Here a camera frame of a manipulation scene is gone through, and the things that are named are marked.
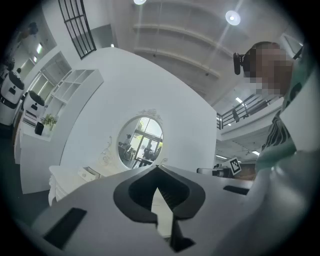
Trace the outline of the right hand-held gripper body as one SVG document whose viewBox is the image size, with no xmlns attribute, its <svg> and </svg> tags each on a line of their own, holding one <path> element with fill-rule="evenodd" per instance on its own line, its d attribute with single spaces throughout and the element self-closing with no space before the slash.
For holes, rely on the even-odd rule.
<svg viewBox="0 0 320 256">
<path fill-rule="evenodd" d="M 217 164 L 212 171 L 213 176 L 220 178 L 233 178 L 242 171 L 240 162 L 237 157 L 229 159 L 221 164 Z"/>
</svg>

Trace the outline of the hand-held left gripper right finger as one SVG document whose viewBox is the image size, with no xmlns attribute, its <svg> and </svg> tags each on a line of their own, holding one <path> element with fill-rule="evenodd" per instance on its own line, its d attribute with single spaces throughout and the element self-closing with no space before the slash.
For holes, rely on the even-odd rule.
<svg viewBox="0 0 320 256">
<path fill-rule="evenodd" d="M 157 190 L 157 230 L 177 256 L 214 255 L 244 214 L 243 202 L 253 183 L 180 169 L 175 171 L 201 186 L 205 198 L 196 196 L 196 203 L 201 203 L 196 214 L 190 219 L 179 220 L 170 208 L 168 197 Z"/>
</svg>

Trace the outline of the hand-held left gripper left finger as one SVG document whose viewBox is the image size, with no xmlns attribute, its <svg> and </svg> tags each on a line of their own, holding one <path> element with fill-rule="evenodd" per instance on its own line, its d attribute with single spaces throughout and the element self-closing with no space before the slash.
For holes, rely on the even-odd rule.
<svg viewBox="0 0 320 256">
<path fill-rule="evenodd" d="M 114 202 L 117 185 L 144 170 L 128 170 L 80 186 L 36 218 L 31 226 L 32 242 L 49 256 L 170 255 L 170 246 L 155 224 L 132 221 Z M 58 248 L 49 231 L 73 208 L 86 213 L 71 235 L 64 225 L 57 231 L 57 238 L 67 239 Z"/>
</svg>

